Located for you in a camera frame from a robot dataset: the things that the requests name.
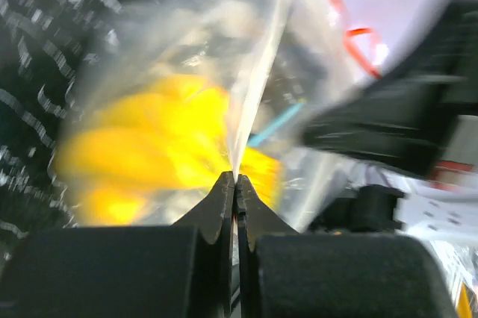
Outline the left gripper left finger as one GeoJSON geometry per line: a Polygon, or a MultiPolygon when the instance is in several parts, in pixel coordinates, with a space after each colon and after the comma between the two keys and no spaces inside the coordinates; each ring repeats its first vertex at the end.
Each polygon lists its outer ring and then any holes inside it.
{"type": "Polygon", "coordinates": [[[1,276],[3,317],[228,317],[230,172],[172,225],[64,228],[26,238],[1,276]]]}

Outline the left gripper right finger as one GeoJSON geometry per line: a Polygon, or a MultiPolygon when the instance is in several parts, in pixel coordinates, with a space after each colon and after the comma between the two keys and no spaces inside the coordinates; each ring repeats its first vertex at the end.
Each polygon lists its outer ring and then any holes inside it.
{"type": "Polygon", "coordinates": [[[235,217],[243,317],[465,317],[431,253],[399,233],[403,193],[345,190],[299,233],[238,179],[235,217]]]}

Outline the yellow banana bunch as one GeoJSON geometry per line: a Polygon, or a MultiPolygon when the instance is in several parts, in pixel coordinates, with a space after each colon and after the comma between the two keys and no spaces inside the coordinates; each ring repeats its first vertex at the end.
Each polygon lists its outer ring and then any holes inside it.
{"type": "Polygon", "coordinates": [[[229,171],[229,93],[198,75],[172,75],[86,114],[55,155],[82,225],[130,225],[166,197],[177,217],[229,171]]]}

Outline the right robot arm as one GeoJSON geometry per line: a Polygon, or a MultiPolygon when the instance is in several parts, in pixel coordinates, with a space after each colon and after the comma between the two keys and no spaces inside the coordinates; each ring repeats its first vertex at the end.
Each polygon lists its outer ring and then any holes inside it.
{"type": "Polygon", "coordinates": [[[305,147],[354,163],[307,231],[477,235],[477,0],[433,0],[416,46],[383,78],[301,126],[305,147]]]}

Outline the white dotted zip bag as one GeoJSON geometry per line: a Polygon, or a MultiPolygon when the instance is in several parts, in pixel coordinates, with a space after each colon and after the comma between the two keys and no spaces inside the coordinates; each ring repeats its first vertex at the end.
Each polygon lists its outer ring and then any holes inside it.
{"type": "Polygon", "coordinates": [[[299,141],[388,53],[343,0],[134,0],[107,22],[54,156],[75,224],[173,223],[231,171],[303,230],[362,172],[299,141]]]}

